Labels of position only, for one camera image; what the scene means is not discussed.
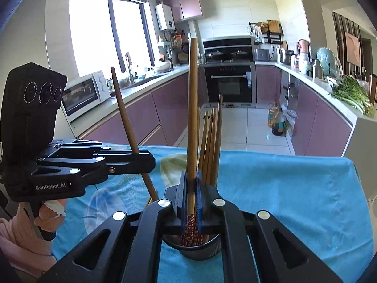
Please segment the pink sleeve forearm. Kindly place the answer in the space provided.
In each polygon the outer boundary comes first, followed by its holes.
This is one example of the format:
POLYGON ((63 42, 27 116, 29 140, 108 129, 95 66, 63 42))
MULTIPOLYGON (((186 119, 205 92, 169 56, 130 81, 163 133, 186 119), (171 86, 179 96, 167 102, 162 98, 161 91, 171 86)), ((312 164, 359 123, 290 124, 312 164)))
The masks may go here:
POLYGON ((57 263, 51 247, 36 236, 21 206, 10 221, 1 218, 1 250, 14 269, 39 278, 57 263))

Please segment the person's left hand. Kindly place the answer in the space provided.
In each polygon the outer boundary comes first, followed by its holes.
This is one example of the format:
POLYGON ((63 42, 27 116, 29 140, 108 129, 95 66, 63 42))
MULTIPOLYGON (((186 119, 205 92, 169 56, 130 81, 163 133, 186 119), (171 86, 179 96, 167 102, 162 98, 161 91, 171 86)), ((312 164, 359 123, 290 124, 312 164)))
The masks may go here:
POLYGON ((46 232, 55 232, 66 217, 65 206, 67 199, 46 201, 39 209, 39 215, 34 224, 46 232))

